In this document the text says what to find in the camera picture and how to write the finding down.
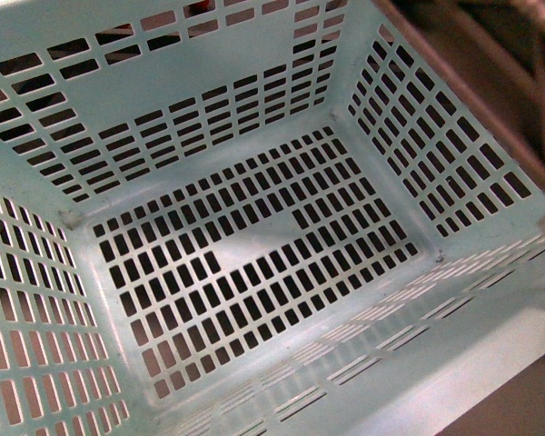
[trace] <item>perforated basket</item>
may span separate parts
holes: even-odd
[[[543,214],[370,2],[0,2],[0,434],[435,433]]]

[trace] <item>brown surface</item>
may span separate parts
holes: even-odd
[[[545,356],[438,436],[545,436]]]

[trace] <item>plastic basket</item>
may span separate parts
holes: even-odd
[[[0,434],[431,434],[545,352],[545,196],[370,3],[0,3]]]

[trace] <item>dark floor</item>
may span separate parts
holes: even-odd
[[[545,436],[545,355],[438,436]]]

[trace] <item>perforated panel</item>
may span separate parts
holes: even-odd
[[[438,232],[529,197],[532,182],[413,49],[386,25],[373,32],[348,109]]]
[[[0,140],[76,202],[87,200],[321,104],[346,5],[310,1],[293,5],[294,13],[287,14],[288,0],[212,2],[207,9],[185,6],[118,23],[95,35],[36,47],[35,53],[0,62]],[[181,47],[194,46],[195,38],[222,38],[219,33],[226,27],[261,22],[281,11],[287,18],[282,31],[293,33],[293,45],[283,47],[282,56],[277,56],[284,59],[282,64],[265,71],[243,65],[235,80],[183,94],[178,101],[166,101],[162,90],[154,87],[154,74],[164,74],[155,67],[162,57],[179,56]],[[145,77],[145,84],[140,78],[126,82],[125,91],[147,85],[154,101],[161,103],[149,113],[134,109],[130,112],[136,117],[94,131],[86,120],[96,107],[75,105],[68,95],[79,83],[88,89],[108,68],[128,68],[124,63],[134,58],[148,63],[154,73]],[[217,64],[211,68],[219,74]]]
[[[103,434],[128,418],[64,232],[0,196],[0,430]]]
[[[178,434],[275,434],[285,430],[279,424],[308,409],[317,416],[318,401],[331,403],[334,395],[353,384],[370,381],[375,370],[390,360],[411,361],[414,354],[403,355],[410,343],[421,341],[421,346],[428,346],[431,332],[444,329],[450,317],[460,316],[469,304],[499,289],[501,280],[529,262],[541,263],[544,253],[545,238],[536,236],[436,265],[289,359],[213,400],[187,418]],[[416,315],[410,324],[405,323],[409,312]]]
[[[219,242],[272,219],[299,236],[223,267]],[[161,398],[417,253],[328,127],[94,232]]]

